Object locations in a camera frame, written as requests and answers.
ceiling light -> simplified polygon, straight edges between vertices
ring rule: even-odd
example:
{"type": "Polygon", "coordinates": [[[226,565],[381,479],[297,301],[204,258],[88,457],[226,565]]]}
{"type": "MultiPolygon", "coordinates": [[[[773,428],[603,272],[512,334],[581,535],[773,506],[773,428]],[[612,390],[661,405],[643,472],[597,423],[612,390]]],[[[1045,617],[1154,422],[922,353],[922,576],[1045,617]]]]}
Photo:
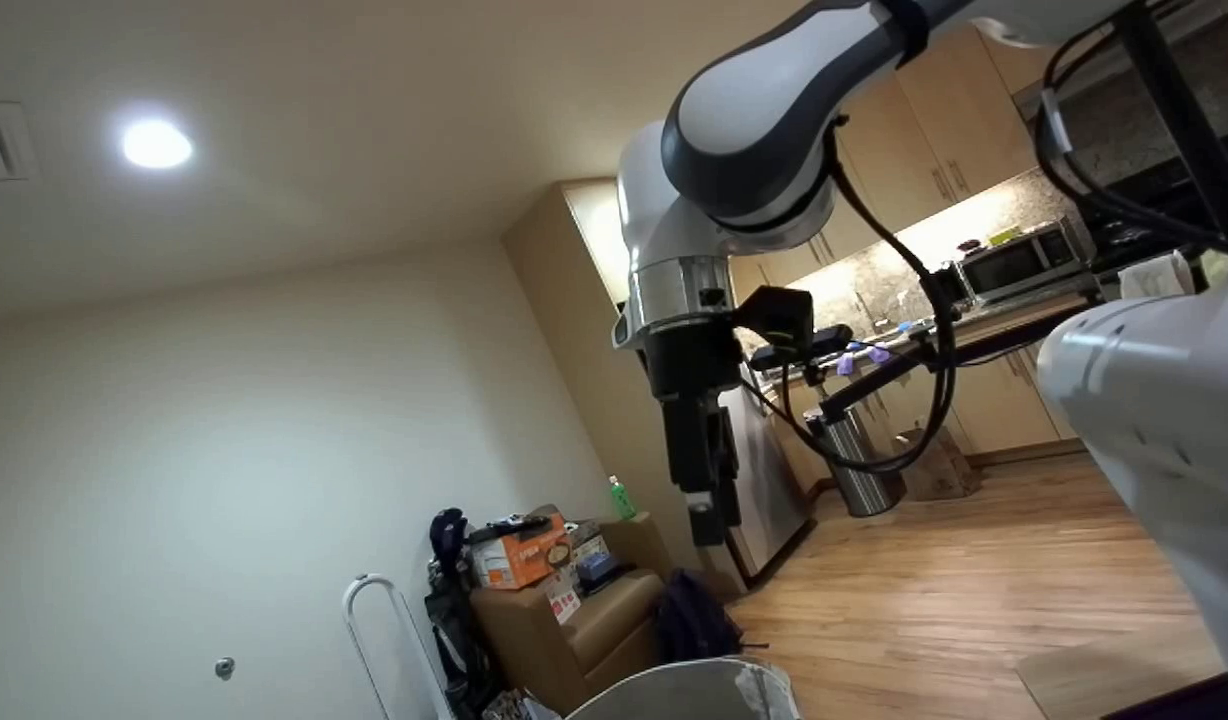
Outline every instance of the ceiling light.
{"type": "Polygon", "coordinates": [[[133,168],[168,172],[198,158],[198,143],[182,125],[163,116],[142,116],[119,128],[119,154],[133,168]]]}

ceiling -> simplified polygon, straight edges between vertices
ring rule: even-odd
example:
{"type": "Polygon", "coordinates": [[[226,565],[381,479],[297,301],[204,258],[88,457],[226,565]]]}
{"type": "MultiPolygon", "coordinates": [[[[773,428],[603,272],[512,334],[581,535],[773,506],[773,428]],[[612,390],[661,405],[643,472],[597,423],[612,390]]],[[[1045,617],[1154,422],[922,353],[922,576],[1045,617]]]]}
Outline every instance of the ceiling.
{"type": "Polygon", "coordinates": [[[0,318],[497,241],[794,0],[0,0],[0,318]],[[176,176],[112,158],[168,106],[176,176]]]}

backpack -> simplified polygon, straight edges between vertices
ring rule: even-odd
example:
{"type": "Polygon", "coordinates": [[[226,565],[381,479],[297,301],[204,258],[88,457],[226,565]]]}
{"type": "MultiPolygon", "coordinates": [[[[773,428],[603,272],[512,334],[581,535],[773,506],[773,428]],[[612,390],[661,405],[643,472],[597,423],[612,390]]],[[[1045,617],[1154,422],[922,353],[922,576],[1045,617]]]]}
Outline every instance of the backpack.
{"type": "Polygon", "coordinates": [[[705,594],[689,573],[663,584],[657,608],[657,635],[663,661],[734,657],[742,651],[742,629],[724,604],[705,594]]]}

bottle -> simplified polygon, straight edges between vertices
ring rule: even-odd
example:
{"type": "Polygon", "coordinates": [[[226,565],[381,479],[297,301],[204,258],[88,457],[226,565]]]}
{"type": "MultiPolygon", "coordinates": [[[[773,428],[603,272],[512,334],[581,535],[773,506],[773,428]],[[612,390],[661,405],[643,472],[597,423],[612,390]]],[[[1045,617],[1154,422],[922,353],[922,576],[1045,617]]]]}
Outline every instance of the bottle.
{"type": "Polygon", "coordinates": [[[622,520],[622,523],[628,523],[628,520],[635,520],[641,517],[641,510],[635,510],[635,502],[628,496],[628,488],[622,485],[622,477],[607,477],[607,496],[612,496],[612,517],[622,520]]]}

microwave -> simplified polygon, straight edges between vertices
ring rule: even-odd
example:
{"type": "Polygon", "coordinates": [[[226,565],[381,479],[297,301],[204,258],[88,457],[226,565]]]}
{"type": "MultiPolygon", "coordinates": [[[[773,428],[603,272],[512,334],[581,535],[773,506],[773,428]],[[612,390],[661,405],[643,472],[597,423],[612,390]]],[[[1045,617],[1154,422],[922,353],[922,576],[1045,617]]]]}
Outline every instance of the microwave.
{"type": "Polygon", "coordinates": [[[1084,251],[1061,219],[962,260],[962,281],[979,304],[1001,304],[1081,272],[1090,272],[1084,251]]]}

